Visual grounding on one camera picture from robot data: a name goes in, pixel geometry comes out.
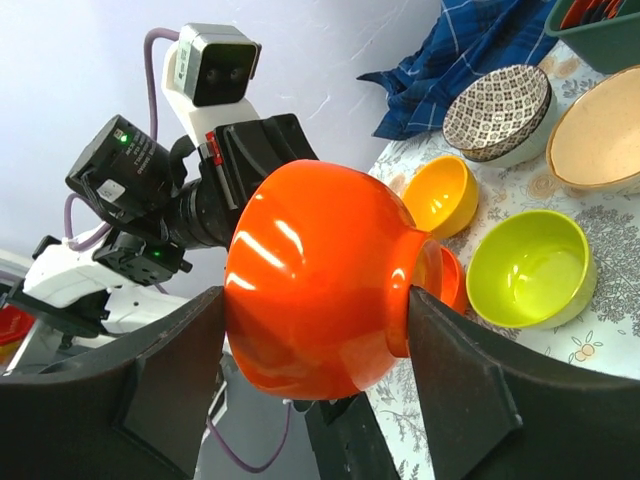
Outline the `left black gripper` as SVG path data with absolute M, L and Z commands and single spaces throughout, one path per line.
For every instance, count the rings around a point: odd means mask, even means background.
M 317 158 L 291 113 L 219 126 L 199 153 L 200 177 L 167 205 L 167 233 L 185 250 L 228 248 L 265 178 L 284 164 Z

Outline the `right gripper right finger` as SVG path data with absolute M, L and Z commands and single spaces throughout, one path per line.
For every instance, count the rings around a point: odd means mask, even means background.
M 436 478 L 638 478 L 638 381 L 537 353 L 419 287 L 408 340 Z

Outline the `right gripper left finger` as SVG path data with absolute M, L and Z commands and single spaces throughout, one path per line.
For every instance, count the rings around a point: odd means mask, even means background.
M 104 346 L 2 377 L 2 478 L 193 478 L 224 335 L 212 287 Z

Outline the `orange bowl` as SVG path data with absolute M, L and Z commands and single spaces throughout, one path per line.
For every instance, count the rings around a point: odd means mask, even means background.
M 443 273 L 440 300 L 460 315 L 468 307 L 466 274 L 456 255 L 448 248 L 441 247 Z
M 408 356 L 415 286 L 440 292 L 441 247 L 400 198 L 344 166 L 291 162 L 251 197 L 229 248 L 233 356 L 270 395 L 354 395 Z

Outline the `lime green bowl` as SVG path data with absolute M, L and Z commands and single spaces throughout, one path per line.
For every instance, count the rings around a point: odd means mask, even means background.
M 597 267 L 586 233 L 569 216 L 530 210 L 497 224 L 467 268 L 473 310 L 492 325 L 553 329 L 591 303 Z

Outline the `yellow bowl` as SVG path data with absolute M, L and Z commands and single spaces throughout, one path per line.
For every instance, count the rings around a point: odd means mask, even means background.
M 417 171 L 401 199 L 419 229 L 444 240 L 460 233 L 473 220 L 479 187 L 463 159 L 441 156 Z

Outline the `brown patterned white bowl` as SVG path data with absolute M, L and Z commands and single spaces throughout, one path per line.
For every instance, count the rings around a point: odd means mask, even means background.
M 509 168 L 542 153 L 556 113 L 545 72 L 516 64 L 484 75 L 460 93 L 448 108 L 442 133 L 466 159 Z

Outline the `beige bowl with drawing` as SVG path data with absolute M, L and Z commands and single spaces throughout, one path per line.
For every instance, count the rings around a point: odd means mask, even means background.
M 546 161 L 563 184 L 588 192 L 639 192 L 639 67 L 602 80 L 561 116 Z

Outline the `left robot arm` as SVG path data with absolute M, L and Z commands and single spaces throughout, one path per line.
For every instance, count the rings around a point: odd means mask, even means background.
M 102 226 L 83 240 L 43 238 L 6 301 L 66 337 L 120 336 L 178 308 L 157 286 L 189 272 L 189 250 L 228 248 L 239 218 L 276 169 L 314 151 L 292 114 L 218 126 L 165 148 L 122 116 L 66 177 Z

